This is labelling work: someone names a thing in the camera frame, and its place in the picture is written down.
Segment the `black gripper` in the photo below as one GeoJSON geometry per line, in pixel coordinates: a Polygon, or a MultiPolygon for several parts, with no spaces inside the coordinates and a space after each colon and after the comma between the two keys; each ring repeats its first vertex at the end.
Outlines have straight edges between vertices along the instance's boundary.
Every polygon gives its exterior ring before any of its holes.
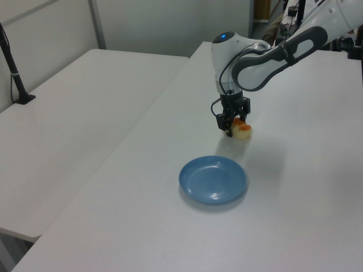
{"type": "Polygon", "coordinates": [[[246,121],[247,115],[251,112],[250,99],[243,97],[242,92],[234,95],[220,95],[223,113],[216,115],[217,125],[228,137],[233,136],[231,116],[240,116],[242,121],[246,121]]]}

